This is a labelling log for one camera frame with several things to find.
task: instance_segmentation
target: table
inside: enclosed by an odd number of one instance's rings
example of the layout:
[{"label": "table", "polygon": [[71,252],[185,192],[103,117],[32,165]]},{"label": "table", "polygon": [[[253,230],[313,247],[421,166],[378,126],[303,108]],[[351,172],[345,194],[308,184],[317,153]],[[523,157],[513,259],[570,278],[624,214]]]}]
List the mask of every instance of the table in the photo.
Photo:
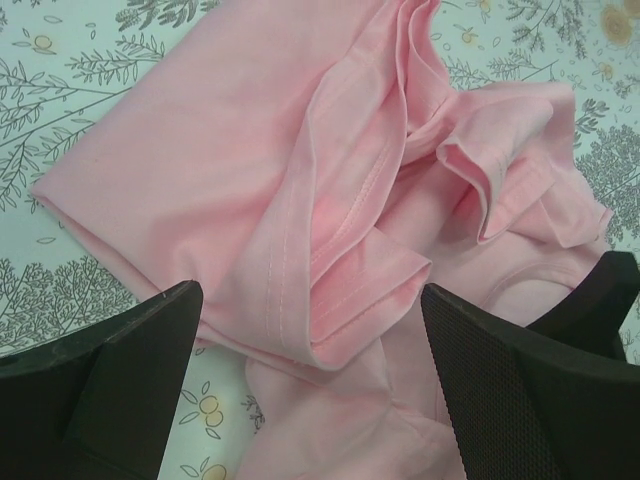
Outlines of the table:
[{"label": "table", "polygon": [[[220,1],[0,0],[0,355],[134,304],[28,189]],[[431,38],[458,89],[573,86],[576,162],[640,255],[640,0],[443,1]],[[640,363],[640,303],[622,333]],[[160,480],[233,478],[263,422],[243,358],[194,351]]]}]

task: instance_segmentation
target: floral print surface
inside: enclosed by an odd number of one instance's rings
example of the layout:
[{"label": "floral print surface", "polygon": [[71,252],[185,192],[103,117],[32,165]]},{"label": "floral print surface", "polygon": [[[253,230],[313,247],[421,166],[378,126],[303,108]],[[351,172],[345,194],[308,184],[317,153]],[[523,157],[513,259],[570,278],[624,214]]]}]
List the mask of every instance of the floral print surface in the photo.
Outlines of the floral print surface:
[{"label": "floral print surface", "polygon": [[[29,187],[199,18],[234,0],[74,1],[0,2],[0,356],[135,303]],[[611,244],[640,258],[640,0],[441,3],[431,40],[454,87],[573,87],[576,164],[616,211]],[[622,338],[640,363],[640,303]],[[265,422],[242,377],[241,356],[194,351],[160,480],[233,478]]]}]

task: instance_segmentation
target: crumpled pink cloth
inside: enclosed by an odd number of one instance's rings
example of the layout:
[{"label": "crumpled pink cloth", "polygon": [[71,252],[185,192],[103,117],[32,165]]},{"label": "crumpled pink cloth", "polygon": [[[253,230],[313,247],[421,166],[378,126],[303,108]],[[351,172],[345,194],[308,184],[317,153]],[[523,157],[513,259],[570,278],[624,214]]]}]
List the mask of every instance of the crumpled pink cloth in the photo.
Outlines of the crumpled pink cloth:
[{"label": "crumpled pink cloth", "polygon": [[202,284],[266,417],[236,480],[464,478],[421,288],[526,325],[607,248],[571,89],[456,92],[437,6],[226,2],[33,189],[139,298]]}]

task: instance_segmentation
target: folded garment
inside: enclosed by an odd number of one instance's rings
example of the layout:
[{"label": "folded garment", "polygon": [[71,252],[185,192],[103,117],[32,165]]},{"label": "folded garment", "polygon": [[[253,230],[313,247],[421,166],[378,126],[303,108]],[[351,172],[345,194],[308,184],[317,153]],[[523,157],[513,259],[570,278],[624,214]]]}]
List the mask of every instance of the folded garment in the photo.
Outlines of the folded garment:
[{"label": "folded garment", "polygon": [[422,286],[524,325],[607,249],[571,89],[456,92],[437,7],[227,2],[33,189],[140,299],[201,283],[267,420],[237,480],[464,478]]}]

